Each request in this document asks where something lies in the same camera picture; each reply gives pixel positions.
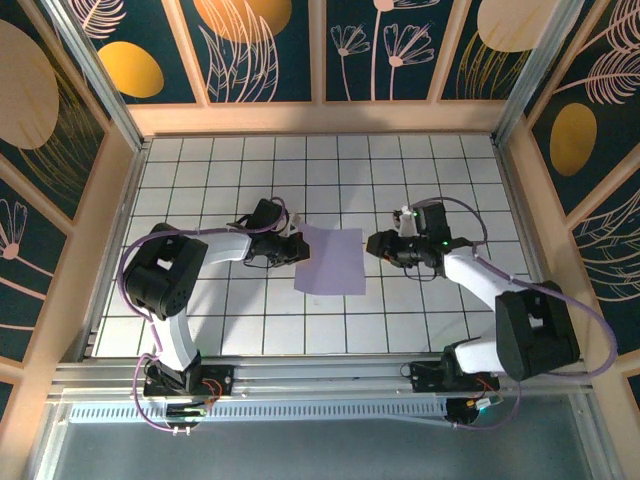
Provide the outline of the purple paper sheet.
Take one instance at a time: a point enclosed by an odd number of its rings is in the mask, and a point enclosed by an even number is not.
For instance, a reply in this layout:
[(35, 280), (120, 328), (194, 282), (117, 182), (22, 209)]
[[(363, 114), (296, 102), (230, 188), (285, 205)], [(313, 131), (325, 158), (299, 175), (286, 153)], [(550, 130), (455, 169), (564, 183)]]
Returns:
[(296, 265), (294, 289), (310, 295), (366, 293), (362, 229), (323, 229), (301, 224), (310, 257)]

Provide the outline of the black control board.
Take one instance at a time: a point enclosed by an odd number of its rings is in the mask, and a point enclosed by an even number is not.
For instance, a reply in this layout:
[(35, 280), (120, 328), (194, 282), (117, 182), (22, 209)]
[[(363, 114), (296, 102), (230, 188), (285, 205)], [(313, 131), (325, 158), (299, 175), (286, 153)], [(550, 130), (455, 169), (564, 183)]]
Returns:
[(165, 410), (167, 420), (179, 422), (192, 422), (198, 418), (204, 418), (209, 413), (209, 407), (204, 402), (196, 403), (172, 403)]

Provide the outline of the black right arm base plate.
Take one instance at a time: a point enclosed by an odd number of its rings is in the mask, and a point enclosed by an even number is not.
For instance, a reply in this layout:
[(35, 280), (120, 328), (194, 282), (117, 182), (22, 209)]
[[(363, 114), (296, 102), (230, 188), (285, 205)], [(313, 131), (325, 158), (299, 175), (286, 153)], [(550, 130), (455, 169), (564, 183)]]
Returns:
[(490, 373), (458, 372), (447, 362), (411, 362), (409, 379), (414, 393), (479, 393), (500, 389), (499, 379)]

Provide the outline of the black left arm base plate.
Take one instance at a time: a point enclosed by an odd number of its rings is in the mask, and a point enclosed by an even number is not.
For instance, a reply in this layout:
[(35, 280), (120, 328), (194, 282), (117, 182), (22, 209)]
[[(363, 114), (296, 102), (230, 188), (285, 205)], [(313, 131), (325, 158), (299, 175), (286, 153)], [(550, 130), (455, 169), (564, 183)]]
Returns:
[(163, 364), (152, 363), (145, 368), (143, 395), (146, 397), (197, 397), (213, 393), (230, 396), (234, 367), (231, 365), (191, 366), (175, 371)]

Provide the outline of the long aluminium base rail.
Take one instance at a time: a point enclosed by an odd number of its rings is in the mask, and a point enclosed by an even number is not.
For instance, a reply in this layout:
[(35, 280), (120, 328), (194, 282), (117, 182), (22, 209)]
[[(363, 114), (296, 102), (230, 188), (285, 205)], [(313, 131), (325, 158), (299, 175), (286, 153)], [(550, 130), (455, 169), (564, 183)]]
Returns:
[[(437, 362), (435, 355), (338, 355), (210, 357), (202, 365), (234, 367), (233, 386), (226, 400), (291, 401), (408, 398), (413, 395), (468, 397), (482, 393), (502, 398), (530, 395), (587, 393), (591, 386), (576, 379), (537, 376), (521, 384), (498, 376), (498, 391), (479, 393), (414, 393), (409, 364)], [(47, 400), (127, 401), (134, 394), (144, 400), (178, 400), (180, 397), (146, 397), (145, 362), (135, 358), (88, 358), (57, 366)]]

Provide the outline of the white grid table mat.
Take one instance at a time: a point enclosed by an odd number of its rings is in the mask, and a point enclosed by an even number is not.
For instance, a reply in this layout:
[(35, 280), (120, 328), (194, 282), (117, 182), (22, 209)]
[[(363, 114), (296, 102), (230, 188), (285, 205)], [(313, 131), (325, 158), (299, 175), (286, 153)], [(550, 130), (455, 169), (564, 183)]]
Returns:
[[(484, 239), (504, 271), (537, 275), (503, 168), (485, 135), (345, 135), (157, 138), (124, 238), (160, 222), (217, 228), (262, 198), (323, 229), (392, 225), (394, 210), (442, 196), (456, 236)], [(364, 259), (366, 293), (316, 296), (294, 289), (293, 267), (223, 263), (204, 269), (188, 325), (205, 356), (437, 352), (476, 334), (486, 307), (427, 268), (409, 273)]]

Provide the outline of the aluminium corner post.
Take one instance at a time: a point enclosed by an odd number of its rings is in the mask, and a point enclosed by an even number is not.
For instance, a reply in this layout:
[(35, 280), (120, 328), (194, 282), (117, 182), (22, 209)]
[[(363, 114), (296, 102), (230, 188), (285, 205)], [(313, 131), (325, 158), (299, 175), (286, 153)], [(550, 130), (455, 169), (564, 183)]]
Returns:
[(129, 146), (135, 152), (147, 148), (148, 142), (66, 0), (42, 0), (42, 3)]
[(506, 146), (524, 108), (550, 70), (554, 58), (580, 15), (583, 3), (584, 0), (558, 0), (554, 6), (492, 132), (493, 144), (498, 150)]

